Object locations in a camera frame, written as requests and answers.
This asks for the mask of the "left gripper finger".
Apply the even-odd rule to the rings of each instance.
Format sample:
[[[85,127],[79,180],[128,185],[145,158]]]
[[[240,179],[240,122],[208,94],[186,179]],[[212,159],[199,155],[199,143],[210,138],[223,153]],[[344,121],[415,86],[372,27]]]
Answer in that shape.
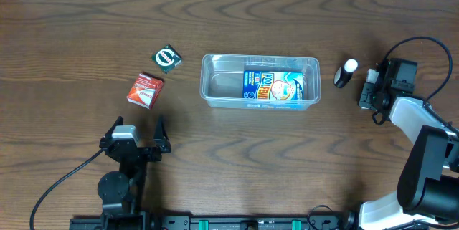
[[[106,132],[106,134],[103,136],[105,140],[110,140],[113,138],[113,133],[115,131],[115,128],[117,126],[123,125],[123,117],[118,116],[113,125],[110,127],[110,129]]]
[[[164,117],[160,115],[157,120],[153,140],[157,146],[169,146],[169,137],[164,126]]]

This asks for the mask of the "blue Kool Fever box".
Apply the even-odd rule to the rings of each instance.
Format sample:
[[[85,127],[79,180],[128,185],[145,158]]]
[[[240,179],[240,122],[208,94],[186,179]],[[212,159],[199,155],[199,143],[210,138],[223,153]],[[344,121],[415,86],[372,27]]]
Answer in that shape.
[[[300,72],[246,70],[242,96],[256,100],[303,100],[303,80]]]

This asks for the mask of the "white green medicine box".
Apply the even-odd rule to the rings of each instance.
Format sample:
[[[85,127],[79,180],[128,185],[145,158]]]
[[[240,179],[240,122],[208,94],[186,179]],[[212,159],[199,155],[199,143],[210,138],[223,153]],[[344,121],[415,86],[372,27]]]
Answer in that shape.
[[[379,76],[378,71],[376,71],[375,69],[369,69],[367,71],[366,82],[375,84],[377,82],[378,76]]]

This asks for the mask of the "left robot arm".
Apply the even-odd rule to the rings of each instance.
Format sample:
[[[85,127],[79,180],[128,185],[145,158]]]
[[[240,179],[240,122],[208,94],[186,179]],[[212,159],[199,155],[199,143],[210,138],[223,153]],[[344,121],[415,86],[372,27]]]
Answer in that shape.
[[[159,162],[164,153],[171,152],[164,119],[157,120],[151,147],[139,147],[138,141],[136,127],[124,125],[122,117],[100,139],[100,149],[119,163],[119,169],[106,173],[98,183],[103,207],[99,229],[161,228],[156,216],[141,210],[141,202],[148,163]]]

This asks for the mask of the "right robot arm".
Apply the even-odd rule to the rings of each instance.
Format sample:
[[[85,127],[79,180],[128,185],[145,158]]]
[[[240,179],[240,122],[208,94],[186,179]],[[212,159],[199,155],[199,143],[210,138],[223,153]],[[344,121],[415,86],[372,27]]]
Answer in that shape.
[[[360,206],[360,229],[458,228],[458,130],[412,94],[415,72],[370,69],[362,105],[382,114],[413,144],[397,190]]]

